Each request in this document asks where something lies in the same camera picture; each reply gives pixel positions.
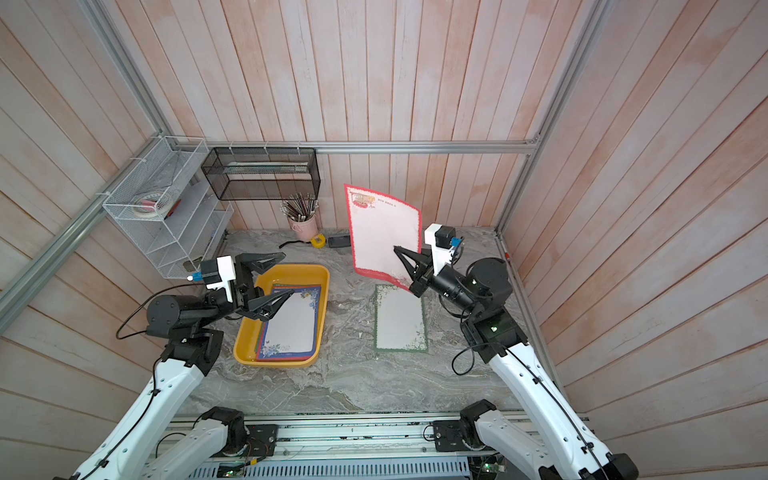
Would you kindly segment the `green bordered stationery paper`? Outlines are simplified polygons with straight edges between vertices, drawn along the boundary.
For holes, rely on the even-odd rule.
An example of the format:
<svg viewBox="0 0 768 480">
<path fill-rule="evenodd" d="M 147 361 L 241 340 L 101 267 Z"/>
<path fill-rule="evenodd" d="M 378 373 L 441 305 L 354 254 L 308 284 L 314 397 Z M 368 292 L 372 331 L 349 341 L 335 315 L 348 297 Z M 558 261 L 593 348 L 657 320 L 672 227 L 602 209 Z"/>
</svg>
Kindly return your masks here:
<svg viewBox="0 0 768 480">
<path fill-rule="evenodd" d="M 375 288 L 375 349 L 427 352 L 428 338 L 422 300 L 410 291 L 380 284 Z"/>
</svg>

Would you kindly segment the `blue bordered stationery paper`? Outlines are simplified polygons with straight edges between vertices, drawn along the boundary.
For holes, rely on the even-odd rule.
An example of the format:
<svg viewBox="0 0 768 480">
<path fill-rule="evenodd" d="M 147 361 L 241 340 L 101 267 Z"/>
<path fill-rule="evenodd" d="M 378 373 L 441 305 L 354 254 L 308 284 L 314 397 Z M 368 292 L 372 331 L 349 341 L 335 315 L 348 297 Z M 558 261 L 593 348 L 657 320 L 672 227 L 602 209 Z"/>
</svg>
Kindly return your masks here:
<svg viewBox="0 0 768 480">
<path fill-rule="evenodd" d="M 284 289 L 294 289 L 295 293 L 262 327 L 256 349 L 258 361 L 306 360 L 316 351 L 321 286 L 275 284 L 273 292 Z"/>
</svg>

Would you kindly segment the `yellow plastic storage tray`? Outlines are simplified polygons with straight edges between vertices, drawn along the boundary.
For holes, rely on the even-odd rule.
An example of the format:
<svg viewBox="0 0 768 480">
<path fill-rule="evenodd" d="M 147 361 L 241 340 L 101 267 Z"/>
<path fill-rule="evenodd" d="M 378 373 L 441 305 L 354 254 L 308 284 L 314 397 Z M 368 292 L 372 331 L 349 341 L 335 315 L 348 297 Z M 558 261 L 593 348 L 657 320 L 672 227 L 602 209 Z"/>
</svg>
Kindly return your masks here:
<svg viewBox="0 0 768 480">
<path fill-rule="evenodd" d="M 284 264 L 256 281 L 267 293 L 293 294 L 267 321 L 244 318 L 233 347 L 237 362 L 253 367 L 313 365 L 322 343 L 330 273 L 316 264 Z"/>
</svg>

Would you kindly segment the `red bordered stationery paper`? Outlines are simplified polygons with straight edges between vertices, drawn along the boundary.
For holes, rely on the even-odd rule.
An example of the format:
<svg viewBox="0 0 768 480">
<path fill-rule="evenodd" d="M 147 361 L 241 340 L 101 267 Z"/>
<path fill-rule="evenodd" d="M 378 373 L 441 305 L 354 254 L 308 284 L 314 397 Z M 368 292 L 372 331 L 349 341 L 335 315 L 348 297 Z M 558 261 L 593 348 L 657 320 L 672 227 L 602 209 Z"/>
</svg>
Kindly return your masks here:
<svg viewBox="0 0 768 480">
<path fill-rule="evenodd" d="M 407 290 L 412 280 L 394 248 L 420 252 L 421 212 L 362 187 L 346 185 L 345 196 L 355 272 Z"/>
</svg>

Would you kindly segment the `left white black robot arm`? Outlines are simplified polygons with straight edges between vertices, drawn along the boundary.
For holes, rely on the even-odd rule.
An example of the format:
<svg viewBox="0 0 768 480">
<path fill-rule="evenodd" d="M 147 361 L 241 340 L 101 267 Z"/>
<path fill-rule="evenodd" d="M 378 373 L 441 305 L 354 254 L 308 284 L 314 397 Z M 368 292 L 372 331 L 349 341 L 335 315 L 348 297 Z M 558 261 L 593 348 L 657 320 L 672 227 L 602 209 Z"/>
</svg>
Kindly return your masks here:
<svg viewBox="0 0 768 480">
<path fill-rule="evenodd" d="M 141 304 L 145 334 L 166 340 L 151 378 L 133 405 L 95 452 L 73 473 L 75 479 L 185 479 L 216 454 L 239 457 L 251 434 L 238 410 L 214 407 L 193 430 L 159 456 L 153 453 L 178 410 L 217 361 L 223 333 L 212 323 L 229 316 L 273 319 L 292 290 L 267 294 L 255 284 L 285 258 L 284 253 L 243 253 L 203 261 L 188 276 L 198 296 L 161 290 Z"/>
</svg>

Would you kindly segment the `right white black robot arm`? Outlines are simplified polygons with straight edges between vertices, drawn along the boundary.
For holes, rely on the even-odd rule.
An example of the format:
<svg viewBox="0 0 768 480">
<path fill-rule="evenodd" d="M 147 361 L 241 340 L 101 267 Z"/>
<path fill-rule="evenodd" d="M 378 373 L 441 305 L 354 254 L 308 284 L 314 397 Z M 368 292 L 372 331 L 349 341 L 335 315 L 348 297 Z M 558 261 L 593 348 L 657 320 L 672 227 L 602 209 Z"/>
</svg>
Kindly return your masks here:
<svg viewBox="0 0 768 480">
<path fill-rule="evenodd" d="M 506 309 L 512 285 L 505 261 L 482 258 L 460 274 L 451 264 L 436 269 L 437 251 L 395 247 L 412 281 L 410 291 L 421 296 L 432 289 L 459 308 L 469 350 L 503 380 L 539 434 L 532 438 L 490 401 L 479 400 L 460 413 L 463 442 L 497 451 L 529 479 L 638 478 L 629 455 L 612 452 L 575 413 Z"/>
</svg>

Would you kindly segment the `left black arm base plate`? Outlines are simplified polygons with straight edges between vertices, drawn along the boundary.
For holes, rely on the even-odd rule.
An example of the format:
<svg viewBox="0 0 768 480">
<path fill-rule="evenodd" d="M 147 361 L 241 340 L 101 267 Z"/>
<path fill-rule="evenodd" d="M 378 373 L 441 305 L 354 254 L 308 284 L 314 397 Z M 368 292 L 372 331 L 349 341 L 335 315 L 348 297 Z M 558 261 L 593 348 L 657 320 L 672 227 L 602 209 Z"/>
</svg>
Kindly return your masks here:
<svg viewBox="0 0 768 480">
<path fill-rule="evenodd" d="M 277 424 L 225 425 L 224 446 L 213 457 L 266 458 L 274 454 Z"/>
</svg>

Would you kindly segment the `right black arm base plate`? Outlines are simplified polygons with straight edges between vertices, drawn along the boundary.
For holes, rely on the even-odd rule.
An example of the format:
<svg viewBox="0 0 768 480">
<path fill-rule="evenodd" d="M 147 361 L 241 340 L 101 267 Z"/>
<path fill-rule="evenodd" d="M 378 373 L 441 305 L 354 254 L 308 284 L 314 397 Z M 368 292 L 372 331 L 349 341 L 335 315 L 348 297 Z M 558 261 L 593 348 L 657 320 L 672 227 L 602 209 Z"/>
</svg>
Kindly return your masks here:
<svg viewBox="0 0 768 480">
<path fill-rule="evenodd" d="M 464 453 L 470 456 L 498 454 L 484 444 L 474 422 L 466 419 L 436 420 L 431 423 L 435 448 L 442 453 Z"/>
</svg>

